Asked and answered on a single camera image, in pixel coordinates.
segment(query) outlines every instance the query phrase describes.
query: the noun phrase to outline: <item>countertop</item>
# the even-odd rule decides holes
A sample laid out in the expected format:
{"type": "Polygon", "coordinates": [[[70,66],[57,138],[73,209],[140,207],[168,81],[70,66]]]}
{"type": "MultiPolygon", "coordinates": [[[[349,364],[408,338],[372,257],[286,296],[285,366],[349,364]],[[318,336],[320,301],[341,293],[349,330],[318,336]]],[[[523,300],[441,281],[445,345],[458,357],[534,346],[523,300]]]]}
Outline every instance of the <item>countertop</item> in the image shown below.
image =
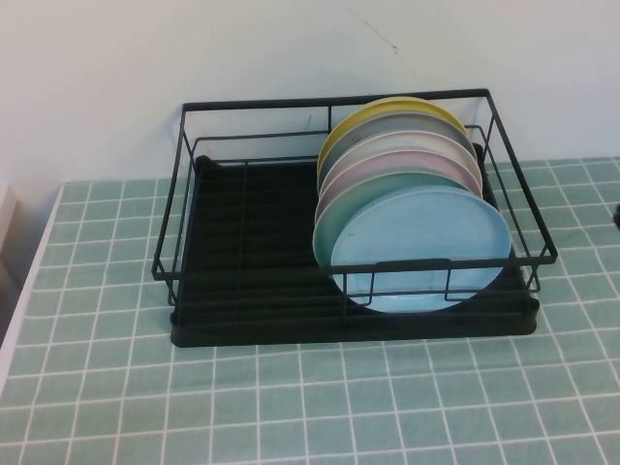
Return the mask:
{"type": "Polygon", "coordinates": [[[483,339],[177,349],[169,182],[65,185],[0,351],[0,462],[620,463],[620,159],[523,167],[560,260],[536,332],[483,339]]]}

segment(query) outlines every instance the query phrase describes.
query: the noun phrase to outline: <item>dish rack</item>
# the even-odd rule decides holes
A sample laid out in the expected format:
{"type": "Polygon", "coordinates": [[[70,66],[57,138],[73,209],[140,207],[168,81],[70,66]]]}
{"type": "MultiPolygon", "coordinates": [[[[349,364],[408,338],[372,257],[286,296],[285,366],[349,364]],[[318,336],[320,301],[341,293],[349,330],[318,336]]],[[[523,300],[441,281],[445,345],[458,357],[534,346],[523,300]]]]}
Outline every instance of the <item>dish rack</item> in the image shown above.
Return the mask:
{"type": "Polygon", "coordinates": [[[502,209],[511,226],[510,256],[318,267],[312,251],[317,156],[304,150],[318,153],[338,114],[342,119],[355,106],[391,95],[185,104],[152,265],[155,280],[167,283],[168,303],[174,307],[173,344],[287,344],[534,331],[540,307],[532,297],[541,287],[538,268],[553,264],[558,254],[490,92],[396,95],[460,105],[471,110],[476,122],[484,120],[484,126],[467,128],[482,172],[483,197],[502,209]],[[230,124],[232,115],[239,133],[230,124]],[[217,146],[227,147],[221,159],[216,159],[217,146]],[[521,226],[524,222],[529,230],[521,226]],[[451,288],[453,270],[483,267],[502,268],[483,291],[451,288]],[[429,313],[388,314],[366,308],[378,295],[372,289],[378,273],[428,270],[446,274],[442,291],[394,295],[433,293],[455,300],[452,295],[478,293],[429,313]],[[341,292],[331,278],[340,274],[346,285],[352,273],[370,274],[369,293],[350,294],[346,287],[341,292]],[[367,301],[356,304],[350,300],[353,296],[367,301]]]}

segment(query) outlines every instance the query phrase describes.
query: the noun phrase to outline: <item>wall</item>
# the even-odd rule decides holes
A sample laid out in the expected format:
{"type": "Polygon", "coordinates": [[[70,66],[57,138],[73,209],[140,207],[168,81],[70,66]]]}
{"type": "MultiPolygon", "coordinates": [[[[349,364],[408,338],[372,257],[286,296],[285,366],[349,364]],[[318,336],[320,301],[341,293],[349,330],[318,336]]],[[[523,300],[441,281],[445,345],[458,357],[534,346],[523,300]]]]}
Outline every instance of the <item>wall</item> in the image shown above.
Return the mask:
{"type": "Polygon", "coordinates": [[[167,175],[187,101],[487,86],[522,158],[618,155],[611,0],[0,4],[3,255],[23,280],[61,181],[167,175]]]}

